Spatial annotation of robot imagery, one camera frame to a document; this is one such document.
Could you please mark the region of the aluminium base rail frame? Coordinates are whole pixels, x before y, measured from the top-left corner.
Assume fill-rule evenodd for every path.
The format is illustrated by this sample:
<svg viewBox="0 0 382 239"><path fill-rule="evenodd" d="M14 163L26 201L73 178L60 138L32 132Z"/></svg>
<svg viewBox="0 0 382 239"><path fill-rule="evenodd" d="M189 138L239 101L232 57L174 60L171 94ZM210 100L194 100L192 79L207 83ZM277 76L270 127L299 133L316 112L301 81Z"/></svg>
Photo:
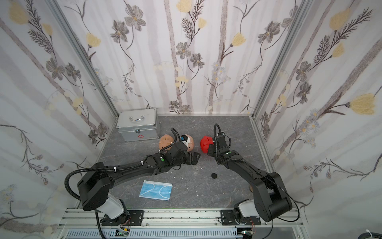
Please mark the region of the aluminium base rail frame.
<svg viewBox="0 0 382 239"><path fill-rule="evenodd" d="M55 239L307 239L302 220L292 222L292 211L261 224L224 226L220 220L223 209L133 209L143 210L141 226L102 226L93 212L67 209ZM117 229L129 229L127 237L115 237Z"/></svg>

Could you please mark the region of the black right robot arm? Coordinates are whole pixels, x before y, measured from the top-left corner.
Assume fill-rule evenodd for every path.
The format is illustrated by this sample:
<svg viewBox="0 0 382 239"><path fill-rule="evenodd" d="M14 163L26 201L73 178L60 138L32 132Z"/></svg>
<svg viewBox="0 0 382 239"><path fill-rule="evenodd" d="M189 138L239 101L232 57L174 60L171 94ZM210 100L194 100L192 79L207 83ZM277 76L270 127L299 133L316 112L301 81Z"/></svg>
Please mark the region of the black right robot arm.
<svg viewBox="0 0 382 239"><path fill-rule="evenodd" d="M237 151L229 148L224 135L213 138L208 155L213 156L218 165L234 171L252 186L254 207L264 221L269 222L293 208L280 175L250 164Z"/></svg>

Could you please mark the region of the tan piggy bank front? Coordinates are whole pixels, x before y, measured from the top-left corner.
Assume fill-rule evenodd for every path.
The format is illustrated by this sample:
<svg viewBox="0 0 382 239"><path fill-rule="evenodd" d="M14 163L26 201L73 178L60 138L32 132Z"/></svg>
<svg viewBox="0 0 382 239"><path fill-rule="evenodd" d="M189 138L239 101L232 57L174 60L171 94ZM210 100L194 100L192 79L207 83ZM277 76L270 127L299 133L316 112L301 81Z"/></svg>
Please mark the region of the tan piggy bank front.
<svg viewBox="0 0 382 239"><path fill-rule="evenodd" d="M165 152L167 150L170 150L174 143L175 143L175 139L172 136L168 134L162 136L158 144L159 152Z"/></svg>

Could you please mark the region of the red piggy bank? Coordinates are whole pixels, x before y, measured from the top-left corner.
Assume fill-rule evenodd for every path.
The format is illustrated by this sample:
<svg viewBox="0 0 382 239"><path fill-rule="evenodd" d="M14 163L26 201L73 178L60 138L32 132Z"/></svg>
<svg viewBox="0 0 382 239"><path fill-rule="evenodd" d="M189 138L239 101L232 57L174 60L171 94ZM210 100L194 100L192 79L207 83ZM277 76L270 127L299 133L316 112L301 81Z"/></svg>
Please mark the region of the red piggy bank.
<svg viewBox="0 0 382 239"><path fill-rule="evenodd" d="M213 139L210 136L204 136L200 141L200 147L204 154L208 153L209 146L213 144Z"/></svg>

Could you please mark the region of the pink piggy bank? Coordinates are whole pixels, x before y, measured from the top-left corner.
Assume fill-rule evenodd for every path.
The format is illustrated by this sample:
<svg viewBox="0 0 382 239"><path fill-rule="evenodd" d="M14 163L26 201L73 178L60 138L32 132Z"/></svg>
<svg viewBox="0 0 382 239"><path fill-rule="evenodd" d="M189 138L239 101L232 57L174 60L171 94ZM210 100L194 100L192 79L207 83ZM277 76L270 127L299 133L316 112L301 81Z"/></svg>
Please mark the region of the pink piggy bank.
<svg viewBox="0 0 382 239"><path fill-rule="evenodd" d="M194 139L190 135L188 134L182 135L181 141L183 144L186 145L187 152L191 152L194 150L194 147L195 147Z"/></svg>

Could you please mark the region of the small green circuit board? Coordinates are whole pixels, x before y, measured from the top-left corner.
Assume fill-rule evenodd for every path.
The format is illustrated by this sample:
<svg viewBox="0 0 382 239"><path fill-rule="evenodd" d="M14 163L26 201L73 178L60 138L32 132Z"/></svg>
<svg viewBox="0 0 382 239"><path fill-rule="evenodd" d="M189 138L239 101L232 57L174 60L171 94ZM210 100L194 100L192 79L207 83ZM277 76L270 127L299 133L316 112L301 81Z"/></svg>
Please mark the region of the small green circuit board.
<svg viewBox="0 0 382 239"><path fill-rule="evenodd" d="M130 230L129 229L117 229L116 232L115 232L115 237L127 237L130 233Z"/></svg>

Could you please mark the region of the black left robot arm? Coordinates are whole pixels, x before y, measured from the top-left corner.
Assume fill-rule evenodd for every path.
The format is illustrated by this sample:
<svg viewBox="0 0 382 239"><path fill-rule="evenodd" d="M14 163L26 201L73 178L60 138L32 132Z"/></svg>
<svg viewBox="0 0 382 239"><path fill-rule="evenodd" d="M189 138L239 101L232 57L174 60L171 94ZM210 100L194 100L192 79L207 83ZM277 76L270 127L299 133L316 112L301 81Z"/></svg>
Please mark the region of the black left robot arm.
<svg viewBox="0 0 382 239"><path fill-rule="evenodd" d="M102 212L110 220L124 219L130 214L120 199L109 194L113 187L132 179L168 172L176 166L197 165L200 153L188 152L182 142L176 142L170 149L147 155L136 163L105 166L96 163L91 168L82 169L85 175L78 182L80 201L84 211Z"/></svg>

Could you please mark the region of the silver metal first aid case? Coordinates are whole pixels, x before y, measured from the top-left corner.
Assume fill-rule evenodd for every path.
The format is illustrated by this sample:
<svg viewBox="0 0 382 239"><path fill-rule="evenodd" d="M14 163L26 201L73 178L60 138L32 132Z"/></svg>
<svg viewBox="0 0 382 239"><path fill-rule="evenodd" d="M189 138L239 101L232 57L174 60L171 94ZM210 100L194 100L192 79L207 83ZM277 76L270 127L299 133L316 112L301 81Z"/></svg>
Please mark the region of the silver metal first aid case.
<svg viewBox="0 0 382 239"><path fill-rule="evenodd" d="M160 134L156 109L122 112L116 128L126 142L158 139Z"/></svg>

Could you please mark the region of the blue surgical face mask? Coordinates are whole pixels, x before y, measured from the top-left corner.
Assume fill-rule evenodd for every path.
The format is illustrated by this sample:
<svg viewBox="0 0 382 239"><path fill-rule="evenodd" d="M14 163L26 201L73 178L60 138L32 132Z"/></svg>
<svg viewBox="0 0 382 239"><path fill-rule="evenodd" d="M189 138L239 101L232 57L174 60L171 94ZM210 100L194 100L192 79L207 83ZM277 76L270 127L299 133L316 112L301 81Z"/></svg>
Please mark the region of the blue surgical face mask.
<svg viewBox="0 0 382 239"><path fill-rule="evenodd" d="M173 184L147 181L143 182L139 197L169 201L171 197Z"/></svg>

